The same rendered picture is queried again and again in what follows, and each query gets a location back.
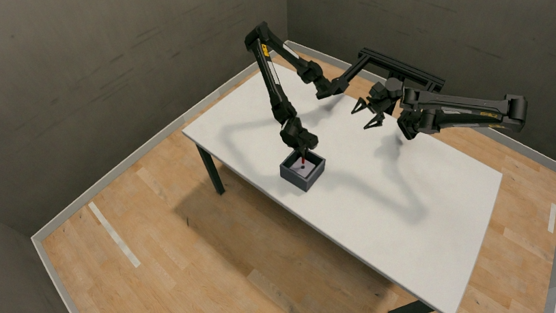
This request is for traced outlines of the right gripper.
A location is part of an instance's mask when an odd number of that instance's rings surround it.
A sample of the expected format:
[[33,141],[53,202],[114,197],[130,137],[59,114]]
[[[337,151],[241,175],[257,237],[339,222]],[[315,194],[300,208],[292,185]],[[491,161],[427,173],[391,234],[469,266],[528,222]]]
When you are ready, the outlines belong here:
[[[293,145],[287,145],[287,146],[288,146],[289,148],[291,147],[291,148],[293,148],[295,151],[297,151],[297,152],[300,154],[300,156],[301,156],[302,158],[305,158],[305,156],[307,156],[307,153],[308,153],[309,148],[308,148],[305,144],[303,144],[303,145],[300,146],[300,147],[298,147],[298,146],[296,146],[296,145],[294,145],[294,144],[293,144]],[[306,149],[305,149],[305,148],[306,148]]]

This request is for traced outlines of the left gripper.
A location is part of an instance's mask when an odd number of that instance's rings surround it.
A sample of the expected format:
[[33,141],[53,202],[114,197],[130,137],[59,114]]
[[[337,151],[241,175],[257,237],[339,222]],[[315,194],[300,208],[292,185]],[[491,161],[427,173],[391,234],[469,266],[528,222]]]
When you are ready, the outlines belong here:
[[[364,127],[363,129],[368,129],[368,128],[374,128],[374,127],[379,127],[383,125],[383,120],[385,119],[385,115],[383,110],[369,97],[367,96],[366,99],[369,101],[369,103],[367,104],[366,101],[359,97],[354,109],[350,112],[351,115],[355,114],[363,109],[368,108],[372,114],[376,114]],[[361,104],[361,106],[356,110],[356,108]],[[372,104],[372,105],[371,105]],[[372,124],[376,122],[375,124]],[[370,125],[372,124],[372,125]]]

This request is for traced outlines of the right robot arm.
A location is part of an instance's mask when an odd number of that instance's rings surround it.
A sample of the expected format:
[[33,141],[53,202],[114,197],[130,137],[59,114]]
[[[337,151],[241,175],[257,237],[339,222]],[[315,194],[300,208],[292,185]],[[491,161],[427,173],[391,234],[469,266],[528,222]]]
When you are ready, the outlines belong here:
[[[272,107],[271,110],[274,118],[281,124],[281,131],[279,134],[283,143],[287,145],[294,144],[298,147],[305,144],[310,150],[313,150],[319,143],[318,136],[308,132],[308,129],[303,128],[301,119],[296,117],[297,111],[292,103],[289,102],[288,97],[282,89],[275,67],[273,66],[270,58],[267,45],[297,69],[296,73],[301,78],[303,83],[309,84],[313,82],[316,86],[316,90],[319,92],[315,94],[317,97],[328,94],[337,85],[337,83],[336,81],[330,82],[325,78],[323,70],[318,63],[314,63],[312,60],[309,62],[304,60],[289,46],[282,42],[267,27],[267,23],[265,21],[257,25],[245,37],[245,46],[247,51],[254,53],[265,82],[266,89],[268,90],[270,104]],[[302,130],[303,132],[301,133]]]

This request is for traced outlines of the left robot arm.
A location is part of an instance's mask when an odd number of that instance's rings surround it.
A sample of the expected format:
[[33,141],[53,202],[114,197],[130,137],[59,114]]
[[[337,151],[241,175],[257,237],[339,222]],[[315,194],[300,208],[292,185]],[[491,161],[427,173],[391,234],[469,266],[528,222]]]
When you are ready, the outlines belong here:
[[[503,100],[450,96],[404,87],[404,82],[389,78],[385,86],[381,82],[374,84],[369,95],[382,110],[400,99],[400,108],[407,111],[400,122],[410,139],[419,132],[433,135],[450,127],[506,128],[519,133],[527,117],[526,98],[511,94],[506,94]],[[421,117],[413,116],[412,110],[419,109],[425,109]]]

